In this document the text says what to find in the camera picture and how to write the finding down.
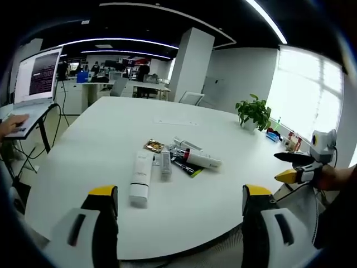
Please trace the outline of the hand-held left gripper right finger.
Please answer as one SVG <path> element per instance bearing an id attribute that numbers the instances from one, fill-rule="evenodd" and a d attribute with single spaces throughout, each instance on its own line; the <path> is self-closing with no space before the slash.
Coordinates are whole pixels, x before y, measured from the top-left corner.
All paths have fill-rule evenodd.
<path id="1" fill-rule="evenodd" d="M 319 205 L 307 184 L 279 199 L 264 187 L 244 185 L 242 215 L 242 267 L 306 267 L 319 252 Z"/>

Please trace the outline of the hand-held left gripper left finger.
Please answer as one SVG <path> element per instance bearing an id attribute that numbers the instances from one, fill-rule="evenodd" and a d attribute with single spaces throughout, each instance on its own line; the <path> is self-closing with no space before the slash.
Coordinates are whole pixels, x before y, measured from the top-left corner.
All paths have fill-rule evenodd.
<path id="1" fill-rule="evenodd" d="M 53 227 L 46 256 L 55 267 L 118 267 L 118 188 L 94 188 Z"/>

